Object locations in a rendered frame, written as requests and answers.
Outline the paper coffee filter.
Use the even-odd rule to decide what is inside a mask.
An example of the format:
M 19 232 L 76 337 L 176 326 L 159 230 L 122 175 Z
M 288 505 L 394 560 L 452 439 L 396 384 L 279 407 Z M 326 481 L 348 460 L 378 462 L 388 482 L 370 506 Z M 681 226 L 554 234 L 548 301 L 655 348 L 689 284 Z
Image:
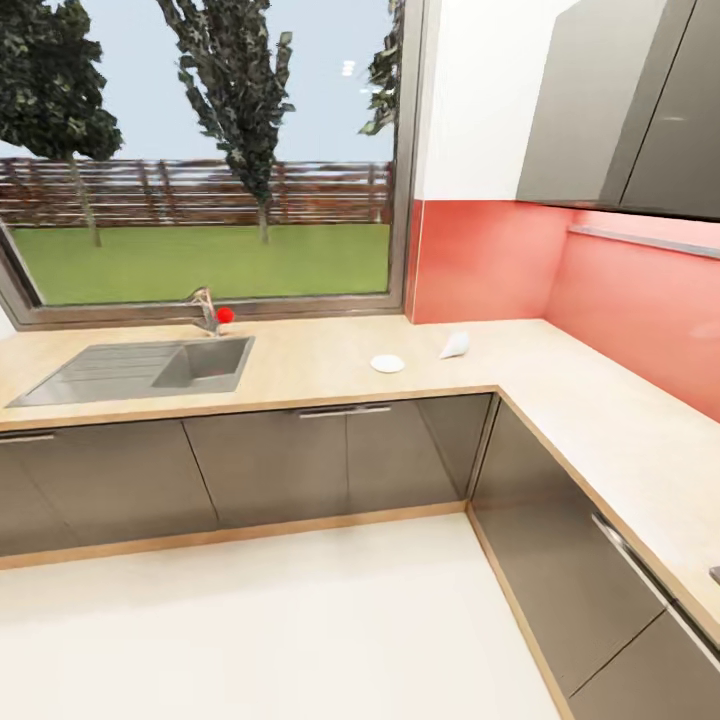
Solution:
M 440 358 L 451 357 L 451 355 L 463 355 L 469 353 L 469 334 L 452 333 L 443 349 Z

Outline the saucer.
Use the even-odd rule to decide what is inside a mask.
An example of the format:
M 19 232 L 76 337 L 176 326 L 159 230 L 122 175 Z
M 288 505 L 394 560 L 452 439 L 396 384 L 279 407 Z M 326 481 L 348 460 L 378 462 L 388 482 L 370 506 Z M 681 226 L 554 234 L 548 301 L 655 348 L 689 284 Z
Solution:
M 403 361 L 403 359 L 401 359 L 401 357 L 397 357 L 395 355 L 381 354 L 371 359 L 371 365 L 377 370 L 381 370 L 383 372 L 391 372 L 403 369 L 405 362 Z

